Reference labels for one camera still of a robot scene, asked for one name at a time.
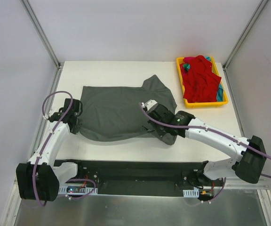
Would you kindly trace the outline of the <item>dark grey t shirt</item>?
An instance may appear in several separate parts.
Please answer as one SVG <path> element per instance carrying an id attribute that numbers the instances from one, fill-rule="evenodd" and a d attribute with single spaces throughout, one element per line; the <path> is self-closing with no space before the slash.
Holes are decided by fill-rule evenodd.
<path id="1" fill-rule="evenodd" d="M 176 110 L 172 92 L 157 75 L 146 79 L 141 87 L 84 86 L 80 101 L 83 112 L 79 117 L 79 132 L 98 142 L 114 142 L 134 137 L 155 137 L 173 145 L 176 137 L 159 135 L 148 123 L 139 103 L 155 100 L 171 112 Z"/>

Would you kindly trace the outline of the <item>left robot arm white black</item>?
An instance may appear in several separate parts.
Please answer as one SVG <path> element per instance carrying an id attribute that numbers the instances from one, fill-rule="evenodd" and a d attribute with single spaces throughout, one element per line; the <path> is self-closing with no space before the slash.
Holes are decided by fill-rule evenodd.
<path id="1" fill-rule="evenodd" d="M 77 99 L 67 98 L 64 106 L 48 117 L 47 134 L 26 162 L 18 164 L 16 178 L 19 194 L 25 200 L 51 202 L 58 196 L 58 191 L 69 179 L 80 183 L 84 171 L 76 163 L 65 162 L 53 169 L 56 156 L 69 134 L 77 134 L 78 117 L 82 114 L 82 103 Z"/>

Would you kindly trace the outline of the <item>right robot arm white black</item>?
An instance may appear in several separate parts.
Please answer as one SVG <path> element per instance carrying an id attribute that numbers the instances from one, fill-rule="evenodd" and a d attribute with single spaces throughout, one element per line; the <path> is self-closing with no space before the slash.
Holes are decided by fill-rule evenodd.
<path id="1" fill-rule="evenodd" d="M 263 140 L 257 136 L 238 137 L 207 125 L 194 115 L 178 111 L 172 113 L 155 100 L 140 104 L 160 136 L 172 135 L 200 141 L 228 155 L 220 161 L 204 161 L 198 169 L 197 182 L 207 186 L 213 180 L 237 176 L 241 180 L 256 184 L 265 165 L 266 151 Z"/>

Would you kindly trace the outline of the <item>yellow plastic bin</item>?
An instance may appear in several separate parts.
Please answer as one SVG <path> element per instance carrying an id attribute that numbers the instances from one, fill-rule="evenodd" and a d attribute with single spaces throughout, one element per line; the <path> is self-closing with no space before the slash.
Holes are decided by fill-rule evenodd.
<path id="1" fill-rule="evenodd" d="M 198 55 L 189 63 L 176 59 L 183 100 L 187 108 L 221 107 L 228 103 L 214 59 Z"/>

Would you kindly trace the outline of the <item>magenta t shirt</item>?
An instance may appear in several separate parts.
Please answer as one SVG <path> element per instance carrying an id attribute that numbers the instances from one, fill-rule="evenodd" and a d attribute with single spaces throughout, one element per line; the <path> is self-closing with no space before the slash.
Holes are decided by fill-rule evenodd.
<path id="1" fill-rule="evenodd" d="M 184 59 L 183 59 L 183 62 L 184 63 L 189 63 L 191 60 L 193 60 L 195 57 L 192 57 L 192 56 L 188 56 L 188 57 L 185 57 Z"/>

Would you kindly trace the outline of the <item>left aluminium frame post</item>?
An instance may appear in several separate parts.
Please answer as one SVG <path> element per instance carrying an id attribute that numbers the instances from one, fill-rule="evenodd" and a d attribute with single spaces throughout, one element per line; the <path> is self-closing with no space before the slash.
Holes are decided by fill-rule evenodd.
<path id="1" fill-rule="evenodd" d="M 30 4 L 28 0 L 20 0 L 23 8 L 25 9 L 33 27 L 35 28 L 36 33 L 38 34 L 43 46 L 45 47 L 48 55 L 50 56 L 51 60 L 53 61 L 54 65 L 56 66 L 57 69 L 60 68 L 61 62 L 59 61 L 58 57 L 55 54 L 55 51 L 53 50 L 52 45 L 50 44 L 48 37 L 46 36 L 40 21 L 38 17 L 36 16 L 36 13 Z"/>

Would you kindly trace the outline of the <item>aluminium frame post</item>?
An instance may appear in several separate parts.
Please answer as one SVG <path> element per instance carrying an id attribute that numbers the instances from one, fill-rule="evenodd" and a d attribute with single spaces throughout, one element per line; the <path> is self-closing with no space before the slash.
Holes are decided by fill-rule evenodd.
<path id="1" fill-rule="evenodd" d="M 242 33 L 240 35 L 240 37 L 238 38 L 238 40 L 237 40 L 235 46 L 233 47 L 231 53 L 229 54 L 229 56 L 227 57 L 225 63 L 223 64 L 223 70 L 224 71 L 226 71 L 227 68 L 229 67 L 229 65 L 231 64 L 232 60 L 236 56 L 236 54 L 239 51 L 240 47 L 243 45 L 244 41 L 246 40 L 246 38 L 250 34 L 251 30 L 253 29 L 254 25 L 256 24 L 257 20 L 259 19 L 259 17 L 263 13 L 263 11 L 265 10 L 265 8 L 266 8 L 266 6 L 268 5 L 269 2 L 270 2 L 270 0 L 261 0 L 258 3 L 256 9 L 254 10 L 252 16 L 250 17 L 247 25 L 245 26 L 244 30 L 242 31 Z"/>
<path id="2" fill-rule="evenodd" d="M 45 47 L 48 55 L 50 56 L 51 60 L 53 61 L 54 65 L 56 66 L 57 69 L 60 68 L 61 62 L 59 61 L 58 57 L 55 54 L 55 51 L 53 50 L 52 45 L 50 44 L 48 37 L 46 36 L 40 21 L 38 17 L 36 16 L 36 13 L 30 4 L 28 0 L 20 0 L 23 8 L 25 9 L 33 27 L 35 28 L 36 33 L 38 34 L 43 46 Z"/>

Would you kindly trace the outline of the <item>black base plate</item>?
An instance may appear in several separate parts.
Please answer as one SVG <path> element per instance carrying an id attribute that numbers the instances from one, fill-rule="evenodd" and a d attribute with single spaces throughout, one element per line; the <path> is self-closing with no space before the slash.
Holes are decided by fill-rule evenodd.
<path id="1" fill-rule="evenodd" d="M 62 163 L 73 162 L 78 166 L 77 175 L 70 183 L 83 183 L 96 187 L 98 194 L 181 197 L 184 190 L 196 186 L 219 188 L 222 179 L 198 179 L 195 173 L 199 162 L 140 162 L 140 161 L 94 161 L 94 160 L 57 160 L 52 164 L 56 169 Z"/>

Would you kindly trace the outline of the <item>front aluminium rail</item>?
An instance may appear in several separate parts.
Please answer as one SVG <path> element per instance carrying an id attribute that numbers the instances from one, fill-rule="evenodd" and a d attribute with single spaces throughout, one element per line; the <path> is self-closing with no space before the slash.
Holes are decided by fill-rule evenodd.
<path id="1" fill-rule="evenodd" d="M 192 189 L 198 188 L 203 189 L 206 187 L 220 187 L 220 186 L 231 186 L 231 187 L 262 187 L 265 184 L 257 183 L 250 184 L 240 179 L 217 179 L 212 181 L 210 179 L 196 179 L 194 177 L 183 177 L 180 180 L 176 178 L 173 181 L 169 179 L 162 179 L 160 181 L 152 181 L 148 179 L 102 179 L 96 175 L 94 177 L 82 177 L 82 178 L 71 178 L 65 182 L 57 180 L 57 178 L 40 178 L 38 176 L 27 176 L 17 177 L 17 182 L 20 189 L 33 189 L 35 186 L 38 192 L 42 192 L 48 189 L 59 188 L 61 186 L 76 186 L 78 183 L 82 184 L 81 187 L 97 187 L 99 189 L 118 189 L 123 190 L 136 190 L 136 189 L 162 189 L 162 188 L 174 188 L 174 189 Z"/>

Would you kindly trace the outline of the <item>right aluminium frame post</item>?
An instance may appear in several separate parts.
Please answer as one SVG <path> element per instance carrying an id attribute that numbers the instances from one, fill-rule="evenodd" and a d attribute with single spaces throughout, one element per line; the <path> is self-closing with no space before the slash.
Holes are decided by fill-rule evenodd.
<path id="1" fill-rule="evenodd" d="M 265 10 L 265 8 L 266 8 L 266 6 L 268 5 L 269 2 L 270 2 L 270 0 L 261 0 L 258 3 L 256 9 L 254 10 L 252 16 L 250 17 L 247 25 L 245 26 L 244 30 L 242 31 L 242 33 L 240 35 L 240 37 L 238 38 L 238 40 L 237 40 L 235 46 L 233 47 L 231 53 L 229 54 L 229 56 L 227 57 L 225 63 L 223 64 L 223 70 L 224 71 L 226 71 L 227 68 L 229 67 L 229 65 L 231 64 L 232 60 L 236 56 L 236 54 L 239 51 L 240 47 L 243 45 L 244 41 L 246 40 L 246 38 L 250 34 L 251 30 L 253 29 L 254 25 L 256 24 L 257 20 L 259 19 L 259 17 L 263 13 L 263 11 Z"/>

